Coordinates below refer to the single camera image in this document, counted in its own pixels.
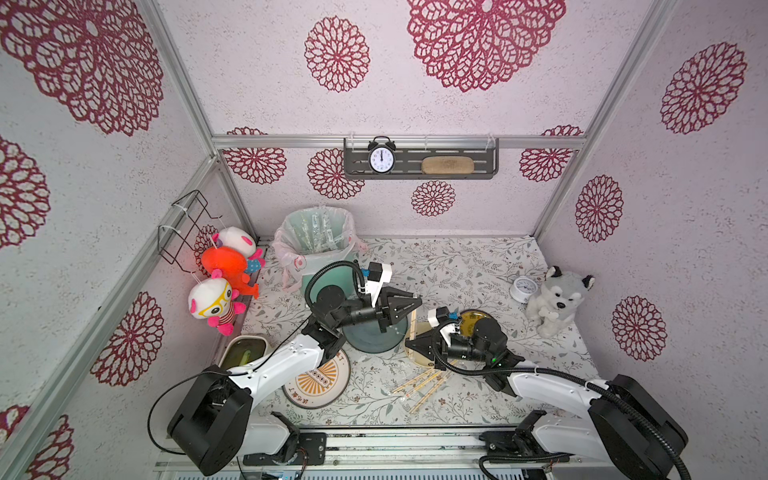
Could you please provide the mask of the disposable chopsticks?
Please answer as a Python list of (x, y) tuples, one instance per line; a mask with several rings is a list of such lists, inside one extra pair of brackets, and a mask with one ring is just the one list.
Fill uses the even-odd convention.
[(417, 336), (417, 324), (418, 324), (418, 318), (417, 318), (417, 310), (413, 310), (410, 313), (409, 316), (409, 330), (408, 330), (408, 339), (414, 340)]

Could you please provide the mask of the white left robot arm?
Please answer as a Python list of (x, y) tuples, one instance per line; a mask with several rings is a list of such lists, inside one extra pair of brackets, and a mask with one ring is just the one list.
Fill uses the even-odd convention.
[(346, 342), (343, 329), (372, 323), (382, 329), (399, 323), (422, 304), (413, 293), (385, 287), (377, 297), (347, 297), (338, 286), (323, 287), (301, 333), (264, 359), (224, 370), (201, 372), (172, 417), (167, 432), (205, 476), (241, 456), (267, 455), (280, 463), (298, 455), (300, 430), (284, 415), (253, 409), (301, 374), (333, 359)]

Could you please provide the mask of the pile of wrapped chopsticks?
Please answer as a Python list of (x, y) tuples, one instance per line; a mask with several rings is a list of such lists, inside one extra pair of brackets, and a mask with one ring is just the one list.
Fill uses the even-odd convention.
[(442, 387), (450, 372), (429, 368), (391, 390), (390, 394), (405, 402), (410, 414), (422, 406)]

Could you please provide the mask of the dark green glass plate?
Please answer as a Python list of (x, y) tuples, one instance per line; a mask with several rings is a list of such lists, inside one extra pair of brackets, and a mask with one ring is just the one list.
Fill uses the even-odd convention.
[(390, 351), (398, 346), (409, 330), (409, 321), (401, 320), (381, 332), (379, 324), (374, 322), (344, 326), (342, 331), (346, 342), (354, 349), (370, 354)]

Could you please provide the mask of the green trash bin with bag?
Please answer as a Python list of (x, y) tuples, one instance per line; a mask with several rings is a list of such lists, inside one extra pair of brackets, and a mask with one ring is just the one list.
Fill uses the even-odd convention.
[(276, 230), (272, 248), (282, 268), (283, 290), (293, 293), (304, 291), (305, 283), (327, 264), (351, 261), (368, 246), (348, 210), (318, 206), (289, 214)]

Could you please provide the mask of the small white round gauge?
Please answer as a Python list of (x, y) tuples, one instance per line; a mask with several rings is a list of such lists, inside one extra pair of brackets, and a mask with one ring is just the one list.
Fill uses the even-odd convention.
[(538, 291), (538, 284), (535, 280), (521, 275), (513, 279), (510, 295), (511, 297), (521, 303), (527, 304), (529, 299)]

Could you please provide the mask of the white orange patterned plate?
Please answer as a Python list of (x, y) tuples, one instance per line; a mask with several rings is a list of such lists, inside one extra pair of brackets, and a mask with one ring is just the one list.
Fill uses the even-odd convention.
[(345, 391), (351, 376), (349, 357), (340, 350), (315, 370), (304, 372), (282, 387), (286, 398), (302, 409), (320, 409), (335, 402)]

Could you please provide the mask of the husky plush toy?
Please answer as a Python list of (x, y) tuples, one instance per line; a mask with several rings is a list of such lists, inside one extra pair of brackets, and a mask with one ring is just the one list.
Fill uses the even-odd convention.
[(595, 285), (593, 275), (580, 275), (551, 266), (538, 292), (526, 306), (526, 317), (536, 323), (537, 333), (551, 338), (566, 329), (575, 319), (578, 307)]

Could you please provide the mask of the wooden brush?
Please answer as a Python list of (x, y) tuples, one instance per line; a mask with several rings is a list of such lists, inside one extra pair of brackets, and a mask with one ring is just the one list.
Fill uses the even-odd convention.
[(474, 170), (474, 161), (468, 156), (430, 156), (421, 162), (425, 175), (471, 175)]

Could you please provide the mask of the black alarm clock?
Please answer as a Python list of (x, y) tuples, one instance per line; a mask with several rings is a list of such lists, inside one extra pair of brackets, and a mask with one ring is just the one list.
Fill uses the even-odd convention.
[(390, 173), (396, 161), (396, 144), (386, 135), (377, 135), (368, 143), (368, 163), (375, 174)]

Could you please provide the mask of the white container green inside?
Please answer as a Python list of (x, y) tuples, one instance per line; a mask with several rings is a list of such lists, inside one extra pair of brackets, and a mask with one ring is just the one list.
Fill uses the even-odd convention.
[(269, 352), (268, 341), (258, 335), (240, 335), (230, 341), (219, 360), (222, 369), (246, 365)]

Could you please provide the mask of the white pink plush doll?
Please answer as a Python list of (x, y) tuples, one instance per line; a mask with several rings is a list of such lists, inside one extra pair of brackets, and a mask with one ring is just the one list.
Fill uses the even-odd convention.
[(215, 233), (212, 239), (217, 246), (233, 249), (247, 260), (263, 257), (263, 249), (257, 245), (255, 238), (238, 227), (224, 228)]

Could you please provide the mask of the white plush doll yellow glasses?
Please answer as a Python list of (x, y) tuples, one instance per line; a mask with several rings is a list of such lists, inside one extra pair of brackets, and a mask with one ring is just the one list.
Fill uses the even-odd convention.
[(205, 320), (209, 327), (220, 334), (231, 336), (235, 330), (236, 317), (246, 311), (246, 305), (238, 301), (239, 296), (240, 292), (216, 269), (210, 278), (190, 290), (189, 312), (196, 319)]

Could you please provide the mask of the metal base rail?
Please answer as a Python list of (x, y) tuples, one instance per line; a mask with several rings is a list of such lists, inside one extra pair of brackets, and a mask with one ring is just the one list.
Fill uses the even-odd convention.
[(213, 479), (590, 479), (608, 465), (583, 457), (510, 463), (487, 437), (504, 426), (316, 428), (302, 435), (290, 461), (240, 457)]

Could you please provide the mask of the grey wall shelf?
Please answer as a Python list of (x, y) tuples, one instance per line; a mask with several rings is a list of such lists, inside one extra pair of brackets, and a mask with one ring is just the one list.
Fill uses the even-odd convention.
[[(482, 140), (478, 147), (463, 144), (457, 148), (441, 147), (428, 140), (419, 147), (402, 148), (396, 144), (396, 161), (388, 174), (375, 174), (368, 163), (368, 141), (343, 140), (343, 173), (350, 180), (490, 180), (499, 170), (499, 142), (493, 137)], [(430, 156), (468, 156), (474, 161), (471, 175), (425, 175), (421, 162)]]

